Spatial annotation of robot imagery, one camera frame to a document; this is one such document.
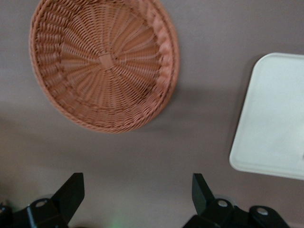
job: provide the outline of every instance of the metal screw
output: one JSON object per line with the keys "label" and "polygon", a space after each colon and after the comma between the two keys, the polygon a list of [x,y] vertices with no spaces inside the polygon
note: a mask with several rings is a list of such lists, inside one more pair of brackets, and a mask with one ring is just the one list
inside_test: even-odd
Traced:
{"label": "metal screw", "polygon": [[42,207],[43,205],[45,205],[46,202],[47,202],[46,200],[39,201],[38,203],[36,203],[36,208]]}
{"label": "metal screw", "polygon": [[227,202],[226,202],[226,201],[223,201],[223,200],[219,200],[219,201],[218,201],[218,204],[219,204],[221,207],[223,207],[223,208],[228,207]]}
{"label": "metal screw", "polygon": [[257,212],[261,215],[265,215],[265,216],[268,215],[268,211],[265,210],[264,208],[258,208]]}

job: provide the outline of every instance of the brown surface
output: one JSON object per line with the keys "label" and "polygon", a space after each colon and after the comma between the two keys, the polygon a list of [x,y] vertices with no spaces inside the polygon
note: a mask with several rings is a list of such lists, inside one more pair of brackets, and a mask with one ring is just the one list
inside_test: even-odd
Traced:
{"label": "brown surface", "polygon": [[29,40],[49,100],[92,130],[121,133],[145,125],[176,86],[177,36],[158,0],[42,0]]}
{"label": "brown surface", "polygon": [[238,172],[228,162],[247,83],[264,54],[304,54],[302,0],[162,0],[179,36],[177,89],[129,133],[89,131],[41,92],[28,55],[38,0],[0,1],[0,194],[20,207],[75,171],[86,196],[72,224],[181,228],[194,214],[191,175],[243,209],[263,204],[304,227],[304,181]]}

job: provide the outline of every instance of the white tray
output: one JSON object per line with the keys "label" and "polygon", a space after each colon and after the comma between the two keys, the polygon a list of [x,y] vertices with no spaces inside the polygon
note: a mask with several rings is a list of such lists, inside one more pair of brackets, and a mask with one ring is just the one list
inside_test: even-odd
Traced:
{"label": "white tray", "polygon": [[255,65],[230,154],[236,170],[304,180],[304,56]]}

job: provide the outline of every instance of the woven pattern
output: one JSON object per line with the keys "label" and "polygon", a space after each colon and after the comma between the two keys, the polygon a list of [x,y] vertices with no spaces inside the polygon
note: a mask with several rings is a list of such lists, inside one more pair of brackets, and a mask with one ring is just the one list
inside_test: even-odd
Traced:
{"label": "woven pattern", "polygon": [[89,129],[143,126],[176,85],[177,37],[157,0],[42,0],[29,41],[47,97]]}

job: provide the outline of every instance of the woven basket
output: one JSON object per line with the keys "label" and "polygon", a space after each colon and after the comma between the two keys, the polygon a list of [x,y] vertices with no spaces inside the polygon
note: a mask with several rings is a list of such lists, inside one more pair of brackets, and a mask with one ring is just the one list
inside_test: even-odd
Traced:
{"label": "woven basket", "polygon": [[42,0],[29,41],[47,97],[92,130],[143,126],[176,85],[177,36],[158,0]]}

